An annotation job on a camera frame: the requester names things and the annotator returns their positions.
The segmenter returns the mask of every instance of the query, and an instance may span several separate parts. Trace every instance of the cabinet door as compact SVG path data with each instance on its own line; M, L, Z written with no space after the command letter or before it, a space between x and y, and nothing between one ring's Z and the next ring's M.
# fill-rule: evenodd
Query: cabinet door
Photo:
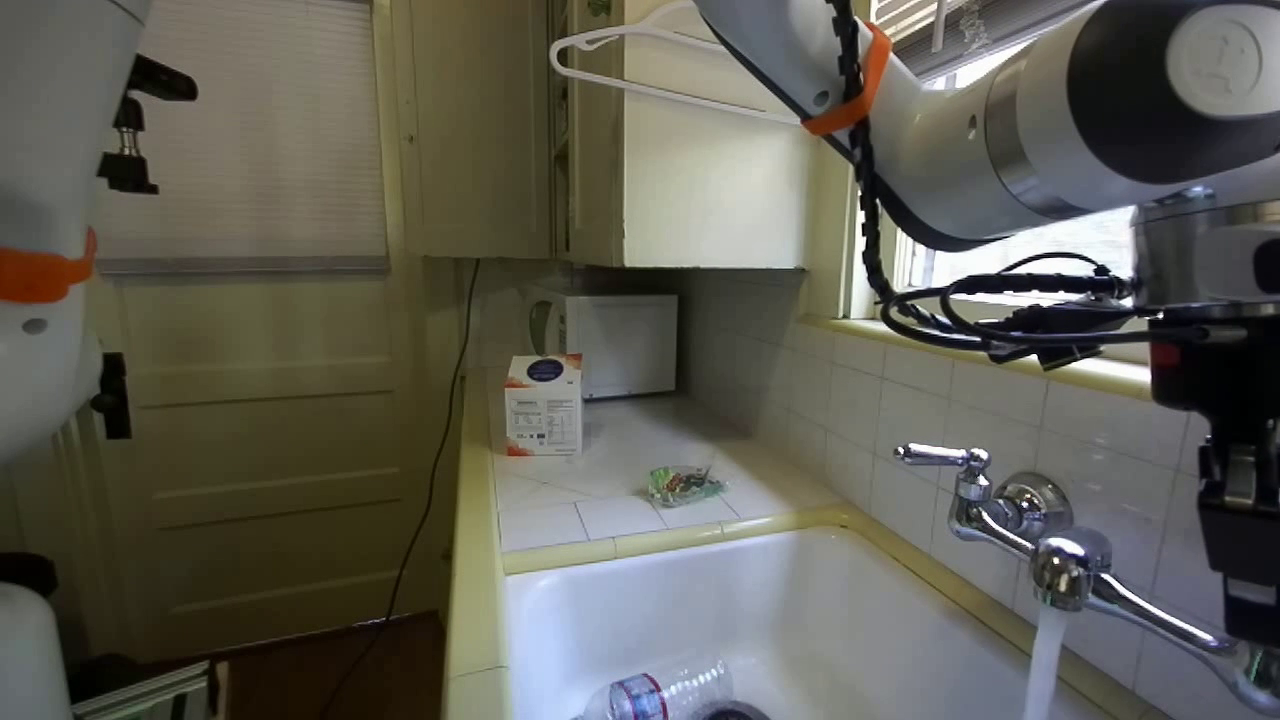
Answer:
M574 34L622 26L622 3L574 0ZM623 47L580 54L576 67L622 75ZM623 147L623 98L617 88L568 84L568 247L576 266L622 266L623 244L623 191L622 191L622 147Z
M412 3L426 256L549 256L543 47L540 3Z

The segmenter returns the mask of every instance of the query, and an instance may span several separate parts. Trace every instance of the white tile wall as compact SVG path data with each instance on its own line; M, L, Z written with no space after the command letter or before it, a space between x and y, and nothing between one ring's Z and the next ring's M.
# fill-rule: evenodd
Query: white tile wall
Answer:
M1117 572L1162 604L1222 623L1222 586L1197 532L1203 426L1146 402L1053 377L940 357L933 347L788 324L796 288L698 288L688 296L693 402L822 472L840 496L1038 616L1023 567L949 532L949 477L911 472L891 444L980 444L993 477L1057 477L1078 522L1113 540ZM1078 616L1069 643L1167 715L1252 715L1203 663L1109 616Z

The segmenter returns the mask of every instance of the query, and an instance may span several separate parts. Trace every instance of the faucet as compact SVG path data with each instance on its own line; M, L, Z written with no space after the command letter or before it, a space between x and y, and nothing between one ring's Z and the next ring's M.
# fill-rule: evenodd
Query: faucet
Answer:
M1048 608L1097 608L1150 628L1203 659L1247 707L1280 711L1280 649L1216 636L1133 591L1113 572L1109 535L1078 525L1059 485L1016 472L997 490L983 450L900 444L896 455L917 468L955 468L954 532L1023 557Z

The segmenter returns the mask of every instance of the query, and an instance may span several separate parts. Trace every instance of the small box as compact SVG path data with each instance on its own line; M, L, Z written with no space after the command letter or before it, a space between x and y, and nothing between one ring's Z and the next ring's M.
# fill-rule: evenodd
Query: small box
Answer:
M513 357L504 384L510 455L586 450L580 357Z

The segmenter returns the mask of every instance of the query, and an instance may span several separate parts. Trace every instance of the faucet handle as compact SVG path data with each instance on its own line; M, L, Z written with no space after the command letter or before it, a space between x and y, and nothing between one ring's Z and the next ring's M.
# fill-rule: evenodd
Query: faucet handle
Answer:
M966 477L980 477L993 463L983 450L944 450L944 444L900 444L891 450L891 455L917 468L955 468Z

